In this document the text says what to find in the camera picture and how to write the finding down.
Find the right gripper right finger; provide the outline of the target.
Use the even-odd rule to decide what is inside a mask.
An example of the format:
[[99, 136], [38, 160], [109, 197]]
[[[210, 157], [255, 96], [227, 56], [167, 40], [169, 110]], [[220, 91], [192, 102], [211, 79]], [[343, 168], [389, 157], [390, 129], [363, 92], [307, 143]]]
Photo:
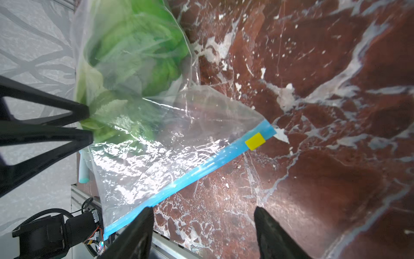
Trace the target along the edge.
[[254, 222], [261, 259], [311, 259], [264, 208], [255, 208]]

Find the chinese cabbage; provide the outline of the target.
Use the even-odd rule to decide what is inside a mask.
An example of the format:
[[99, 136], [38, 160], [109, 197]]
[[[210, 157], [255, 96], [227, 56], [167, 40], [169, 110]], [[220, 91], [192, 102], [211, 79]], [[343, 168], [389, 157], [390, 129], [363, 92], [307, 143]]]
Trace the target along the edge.
[[109, 90], [152, 97], [182, 78], [187, 40], [165, 1], [92, 1], [84, 57]]
[[77, 67], [76, 99], [89, 108], [89, 118], [81, 121], [94, 134], [95, 143], [120, 144], [154, 141], [160, 114], [153, 104], [117, 88], [104, 87], [101, 72], [81, 60]]

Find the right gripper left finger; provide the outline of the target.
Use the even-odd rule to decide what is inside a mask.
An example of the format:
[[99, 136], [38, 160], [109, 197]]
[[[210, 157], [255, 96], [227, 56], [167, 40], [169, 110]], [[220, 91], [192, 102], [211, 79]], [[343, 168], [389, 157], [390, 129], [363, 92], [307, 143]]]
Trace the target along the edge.
[[148, 259], [153, 226], [153, 207], [146, 207], [97, 259]]

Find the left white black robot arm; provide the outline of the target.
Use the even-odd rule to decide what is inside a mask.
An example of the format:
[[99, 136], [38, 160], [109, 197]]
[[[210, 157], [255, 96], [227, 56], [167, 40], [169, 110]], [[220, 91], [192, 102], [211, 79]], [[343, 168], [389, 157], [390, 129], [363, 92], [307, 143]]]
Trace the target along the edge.
[[[64, 145], [16, 165], [1, 160], [1, 196], [5, 196], [45, 169], [93, 142], [93, 133], [68, 125], [89, 118], [86, 105], [57, 97], [1, 77], [1, 99], [5, 97], [57, 107], [64, 114], [20, 120], [1, 100], [1, 146], [63, 141]], [[20, 259], [61, 259], [70, 248], [84, 242], [97, 229], [93, 213], [73, 216], [64, 209], [48, 209], [23, 221], [13, 232], [19, 240]]]

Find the clear zip-top bag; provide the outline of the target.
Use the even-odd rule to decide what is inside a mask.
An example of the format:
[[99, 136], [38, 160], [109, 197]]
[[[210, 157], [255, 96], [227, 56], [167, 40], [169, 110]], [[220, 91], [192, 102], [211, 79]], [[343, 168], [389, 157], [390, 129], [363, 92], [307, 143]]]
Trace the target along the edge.
[[[87, 62], [84, 49], [91, 35], [91, 2], [80, 2], [71, 28], [76, 74], [78, 63]], [[189, 48], [181, 64], [182, 78], [157, 96], [129, 93], [158, 110], [155, 140], [135, 145], [94, 141], [84, 150], [97, 181], [104, 238], [130, 224], [144, 208], [260, 147], [276, 133], [257, 111], [201, 84], [198, 58], [182, 32]]]

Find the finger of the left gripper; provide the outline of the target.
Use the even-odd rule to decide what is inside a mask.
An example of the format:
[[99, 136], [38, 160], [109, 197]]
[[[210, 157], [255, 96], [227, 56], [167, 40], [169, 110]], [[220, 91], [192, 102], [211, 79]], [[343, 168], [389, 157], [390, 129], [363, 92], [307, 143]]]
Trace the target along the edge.
[[[66, 113], [35, 119], [15, 118], [3, 98], [9, 97], [49, 107], [66, 110]], [[89, 118], [89, 108], [84, 104], [42, 92], [36, 88], [1, 76], [1, 121], [30, 125], [66, 126]]]
[[1, 196], [92, 142], [81, 129], [1, 122]]

